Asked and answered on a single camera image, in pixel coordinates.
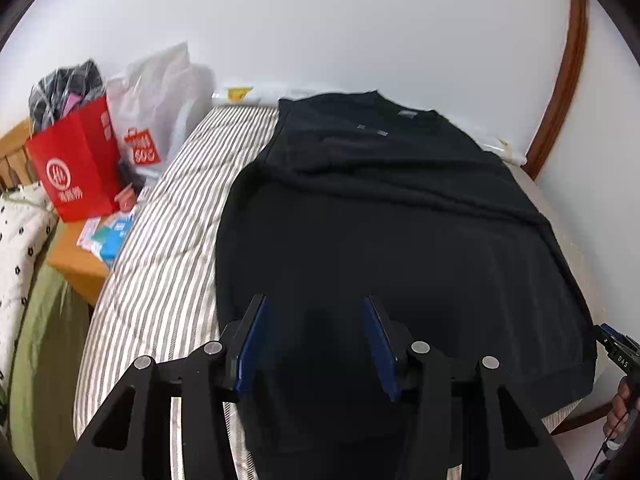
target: white plastic bag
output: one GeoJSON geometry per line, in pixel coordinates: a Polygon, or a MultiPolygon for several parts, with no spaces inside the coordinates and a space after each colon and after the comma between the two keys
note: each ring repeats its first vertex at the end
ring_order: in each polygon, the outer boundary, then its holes
{"type": "Polygon", "coordinates": [[[281,83],[258,84],[225,84],[222,90],[211,96],[214,106],[267,106],[276,107],[280,99],[304,99],[336,90],[321,90],[311,88],[293,88],[281,83]]]}
{"type": "Polygon", "coordinates": [[[447,119],[471,137],[486,152],[495,153],[505,162],[516,166],[524,166],[527,163],[527,157],[514,149],[506,140],[474,126],[473,123],[463,118],[447,116],[447,119]]]}
{"type": "Polygon", "coordinates": [[[151,178],[160,176],[211,106],[186,43],[130,64],[106,90],[120,154],[151,178]]]}

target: polka dot fabric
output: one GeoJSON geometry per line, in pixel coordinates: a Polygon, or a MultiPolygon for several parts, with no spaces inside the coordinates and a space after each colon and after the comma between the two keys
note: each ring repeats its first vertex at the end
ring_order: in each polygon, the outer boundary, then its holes
{"type": "Polygon", "coordinates": [[[58,222],[40,184],[0,196],[0,430],[6,433],[15,346],[29,303],[33,266],[58,222]]]}

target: red shopping bag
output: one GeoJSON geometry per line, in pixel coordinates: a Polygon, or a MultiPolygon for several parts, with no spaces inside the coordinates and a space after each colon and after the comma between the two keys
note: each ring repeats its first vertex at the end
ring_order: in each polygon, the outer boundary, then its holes
{"type": "Polygon", "coordinates": [[[106,97],[85,104],[26,143],[60,218],[73,222],[118,210],[120,153],[106,97]]]}

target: paper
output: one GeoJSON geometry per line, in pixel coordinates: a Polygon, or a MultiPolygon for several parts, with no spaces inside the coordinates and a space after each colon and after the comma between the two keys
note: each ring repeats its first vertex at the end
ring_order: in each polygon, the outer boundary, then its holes
{"type": "Polygon", "coordinates": [[[85,251],[90,251],[92,246],[91,237],[94,235],[95,230],[100,225],[100,217],[97,216],[95,218],[89,218],[82,228],[82,232],[78,237],[78,241],[76,242],[76,246],[83,248],[85,251]]]}

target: white wall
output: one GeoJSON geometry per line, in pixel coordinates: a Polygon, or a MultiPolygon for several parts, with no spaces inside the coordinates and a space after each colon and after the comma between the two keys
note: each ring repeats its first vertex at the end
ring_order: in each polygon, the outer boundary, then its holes
{"type": "Polygon", "coordinates": [[[0,132],[33,83],[92,56],[105,75],[182,40],[219,82],[379,88],[526,151],[569,0],[37,0],[0,52],[0,132]]]}
{"type": "MultiPolygon", "coordinates": [[[[537,183],[595,273],[609,323],[640,340],[640,66],[596,0],[571,109],[537,183]]],[[[610,400],[611,365],[586,411],[610,400]]]]}

